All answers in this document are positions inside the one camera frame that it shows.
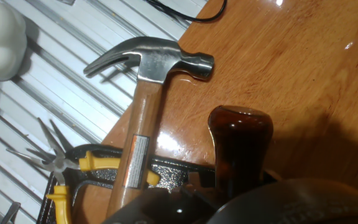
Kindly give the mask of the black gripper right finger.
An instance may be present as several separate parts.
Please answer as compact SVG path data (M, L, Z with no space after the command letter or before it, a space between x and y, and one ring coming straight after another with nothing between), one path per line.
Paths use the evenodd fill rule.
M232 199L208 223L358 224L358 190L331 180L283 180Z

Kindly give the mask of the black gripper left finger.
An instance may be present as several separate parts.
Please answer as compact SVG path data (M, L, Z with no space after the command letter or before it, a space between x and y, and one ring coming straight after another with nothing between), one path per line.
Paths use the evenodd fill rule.
M213 188L181 186L172 192L149 189L103 224L206 223L223 204Z

